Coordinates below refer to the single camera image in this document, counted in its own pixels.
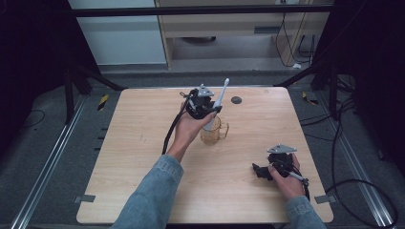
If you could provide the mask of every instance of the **metal bracket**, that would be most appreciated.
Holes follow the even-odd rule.
[[[318,197],[314,197],[314,198],[315,198],[315,201],[317,204],[321,204],[321,203],[325,203],[325,202],[334,203],[337,201],[335,196],[323,195],[323,196],[318,196]]]
[[[268,148],[267,152],[268,153],[273,153],[273,154],[283,154],[283,153],[291,153],[291,152],[296,152],[296,148],[292,148],[286,145],[278,144],[272,148]]]
[[[80,202],[94,202],[96,196],[92,195],[83,195],[81,197],[76,196],[74,197],[74,203],[80,203]]]

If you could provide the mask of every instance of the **wooden table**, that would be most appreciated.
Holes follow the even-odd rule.
[[[221,88],[210,88],[216,95]],[[122,92],[99,153],[86,195],[81,223],[113,223],[127,198],[160,157],[164,138],[184,99],[193,88],[128,89]],[[231,98],[239,96],[241,104]],[[229,123],[225,139],[213,146],[199,137],[182,161],[184,176],[169,223],[287,222],[285,200],[272,181],[257,178],[252,162],[267,166],[267,148],[282,143],[297,148],[301,172],[309,179],[311,203],[325,222],[333,218],[308,144],[285,88],[226,89],[218,116]]]

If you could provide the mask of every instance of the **black cable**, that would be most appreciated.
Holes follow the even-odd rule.
[[[291,47],[291,44],[289,43],[289,39],[288,39],[288,36],[287,36],[287,30],[286,30],[286,13],[285,13],[285,12],[283,12],[283,20],[282,20],[282,22],[281,22],[280,29],[279,29],[279,31],[277,32],[277,35],[276,35],[276,42],[275,42],[275,43],[276,43],[276,50],[277,50],[279,56],[281,57],[280,50],[278,49],[278,36],[279,36],[279,34],[280,34],[281,29],[284,29],[284,33],[285,33],[285,35],[286,35],[286,40],[287,40],[287,42],[288,42],[289,53],[291,54],[291,57],[297,62],[297,64],[308,63],[309,61],[299,61],[299,60],[297,60],[297,59],[294,57],[294,54],[292,53],[292,47]],[[287,64],[285,64],[284,61],[283,61],[283,58],[281,58],[281,62],[283,63],[283,65],[284,65],[285,67],[292,67],[292,66],[293,66],[293,65],[287,65]]]
[[[316,138],[316,139],[320,139],[320,140],[333,141],[333,139],[326,139],[326,138],[315,136],[315,135],[308,135],[308,134],[304,134],[304,135],[310,136],[310,137],[313,137],[313,138]]]
[[[175,127],[178,124],[182,114],[184,114],[183,111],[184,111],[185,107],[188,105],[188,99],[190,99],[190,97],[186,96],[185,102],[182,104],[182,107],[181,107],[179,113],[176,115],[175,119],[172,122],[172,125],[170,126],[169,132],[167,133],[166,138],[164,139],[163,150],[161,151],[162,155],[166,154],[167,145],[169,144],[170,136],[172,135],[173,131],[175,130]]]
[[[394,206],[394,204],[393,204],[393,202],[391,201],[391,199],[388,197],[387,194],[384,193],[384,191],[383,191],[382,189],[378,188],[376,185],[374,185],[374,184],[372,184],[372,183],[370,183],[370,182],[368,182],[368,181],[361,180],[361,179],[347,179],[347,180],[343,180],[343,181],[340,181],[340,182],[336,183],[336,180],[335,180],[335,172],[334,172],[334,156],[335,156],[336,142],[337,142],[337,139],[338,139],[338,137],[339,137],[339,130],[340,130],[340,128],[341,128],[341,121],[342,121],[342,120],[341,120],[341,114],[340,114],[340,115],[338,116],[338,119],[337,119],[338,126],[337,126],[337,130],[336,130],[335,137],[334,137],[334,139],[333,139],[332,150],[331,150],[331,179],[332,179],[332,186],[331,186],[329,189],[326,190],[326,193],[328,193],[329,191],[333,190],[334,193],[335,193],[336,198],[338,199],[338,201],[340,202],[340,204],[345,208],[345,210],[348,211],[355,219],[359,220],[359,221],[362,222],[363,224],[368,225],[368,226],[370,226],[370,227],[372,227],[372,228],[392,228],[392,227],[395,226],[395,225],[397,224],[397,222],[398,222],[398,211],[396,210],[396,207]],[[380,194],[382,194],[382,195],[385,197],[385,199],[388,200],[388,202],[391,204],[392,210],[394,211],[394,220],[393,220],[393,223],[391,223],[390,225],[387,225],[387,226],[375,225],[375,224],[372,224],[372,223],[369,223],[369,222],[365,221],[364,219],[362,219],[362,218],[360,218],[358,215],[356,215],[354,212],[352,212],[352,211],[349,209],[349,207],[342,201],[342,198],[340,197],[339,192],[337,191],[337,187],[338,187],[339,185],[344,184],[344,183],[348,183],[348,182],[361,182],[361,183],[364,183],[364,184],[368,184],[368,185],[374,187]]]
[[[35,123],[31,124],[31,125],[28,125],[28,126],[23,126],[23,128],[30,128],[30,127],[36,126],[36,125],[38,125],[40,122],[42,122],[42,120],[44,120],[44,118],[45,118],[45,112],[43,112],[43,111],[41,111],[41,110],[32,110],[32,111],[31,111],[31,113],[34,113],[34,112],[40,112],[40,113],[42,114],[42,117],[39,119],[39,121],[37,121],[37,122],[35,122]]]
[[[342,113],[344,113],[345,111],[347,111],[347,110],[349,110],[349,109],[351,109],[351,108],[354,107],[354,106],[352,106],[352,107],[347,108],[346,110],[344,109],[346,106],[348,106],[348,105],[350,105],[350,104],[352,104],[352,103],[354,103],[354,101],[351,101],[351,102],[349,102],[348,104],[346,104],[346,105],[344,105],[344,106],[341,106],[341,108],[340,108],[339,110],[337,110],[337,111],[336,111],[335,113],[333,113],[333,114],[321,114],[321,115],[318,115],[318,116],[314,116],[314,117],[309,117],[309,118],[302,119],[302,120],[300,120],[300,122],[305,121],[305,120],[314,119],[314,118],[319,117],[319,116],[326,115],[324,118],[321,118],[321,119],[319,119],[319,120],[316,120],[316,121],[313,121],[313,122],[310,122],[310,123],[301,124],[301,126],[304,127],[304,126],[314,125],[314,124],[320,123],[320,122],[322,122],[322,121],[325,121],[325,120],[327,120],[328,118],[330,118],[330,117],[332,117],[332,116],[334,116],[334,115],[342,114]]]

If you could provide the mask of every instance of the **wire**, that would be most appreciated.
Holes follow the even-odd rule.
[[[316,138],[316,139],[320,139],[320,140],[333,141],[333,139],[326,139],[326,138],[315,136],[315,135],[308,135],[308,134],[304,134],[304,135],[310,136],[310,137],[313,137],[313,138]]]
[[[32,111],[31,111],[31,113],[35,113],[35,112],[41,113],[41,114],[42,114],[42,117],[39,119],[39,121],[37,121],[37,122],[35,122],[35,123],[31,124],[31,125],[28,125],[28,126],[23,126],[23,128],[30,128],[30,127],[36,126],[36,125],[38,125],[40,122],[42,122],[42,120],[44,120],[44,118],[45,118],[45,112],[43,112],[43,111],[41,111],[41,110],[32,110]]]
[[[281,29],[284,29],[284,33],[285,33],[285,35],[286,35],[286,40],[287,40],[287,42],[288,42],[289,53],[291,54],[292,58],[293,58],[298,64],[309,63],[309,61],[300,61],[300,60],[297,60],[297,59],[294,57],[294,54],[292,53],[292,47],[291,47],[291,44],[290,44],[290,42],[289,42],[288,35],[287,35],[287,30],[286,30],[286,13],[285,13],[285,12],[283,12],[283,20],[282,20],[282,22],[281,22],[280,30],[277,32],[277,35],[276,35],[276,50],[277,50],[279,56],[281,57],[281,53],[280,53],[280,50],[279,50],[279,48],[278,48],[278,36],[279,36],[279,34],[280,34],[280,32],[281,32]],[[284,65],[285,67],[292,67],[292,65],[287,65],[287,64],[285,64],[284,61],[283,61],[283,58],[281,58],[281,62],[283,63],[283,65]]]
[[[172,125],[170,126],[169,132],[167,133],[167,136],[164,139],[163,150],[161,151],[162,155],[166,154],[167,145],[169,144],[170,136],[172,135],[173,131],[175,130],[175,127],[178,124],[181,116],[184,114],[184,109],[188,105],[188,99],[190,99],[189,96],[186,97],[185,102],[182,104],[182,107],[181,107],[179,113],[176,115],[175,119],[173,120]]]
[[[340,182],[336,183],[335,172],[334,172],[334,158],[335,158],[336,142],[337,142],[337,139],[340,136],[339,130],[342,128],[341,114],[338,116],[337,121],[338,121],[337,130],[336,130],[336,134],[335,134],[334,139],[333,139],[332,149],[331,149],[331,179],[332,179],[332,186],[329,189],[326,190],[326,193],[333,190],[334,193],[335,193],[336,198],[338,199],[340,204],[345,208],[345,210],[348,211],[355,219],[359,220],[363,224],[368,225],[368,226],[373,227],[373,228],[392,228],[398,222],[398,211],[396,210],[396,207],[394,206],[391,199],[388,197],[387,194],[384,193],[384,191],[382,189],[378,188],[376,185],[374,185],[374,184],[372,184],[372,183],[370,183],[368,181],[361,180],[361,179],[346,179],[346,180],[343,180],[343,181],[340,181]],[[349,207],[342,201],[342,198],[340,197],[339,192],[337,191],[338,186],[340,186],[340,185],[342,185],[344,183],[349,183],[349,182],[361,182],[361,183],[364,183],[364,184],[368,184],[368,185],[374,187],[380,194],[382,194],[384,196],[384,198],[386,200],[388,200],[388,202],[391,204],[392,209],[394,211],[394,221],[393,221],[393,223],[391,223],[390,225],[387,225],[387,226],[375,225],[375,224],[372,224],[372,223],[369,223],[369,222],[365,221],[364,219],[362,219],[358,215],[356,215],[353,211],[351,211],[349,209]]]

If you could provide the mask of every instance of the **denim sleeve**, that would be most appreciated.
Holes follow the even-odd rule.
[[[183,169],[163,155],[128,198],[112,228],[165,228]]]
[[[319,218],[308,199],[304,196],[292,198],[287,202],[287,214],[294,229],[327,228]]]

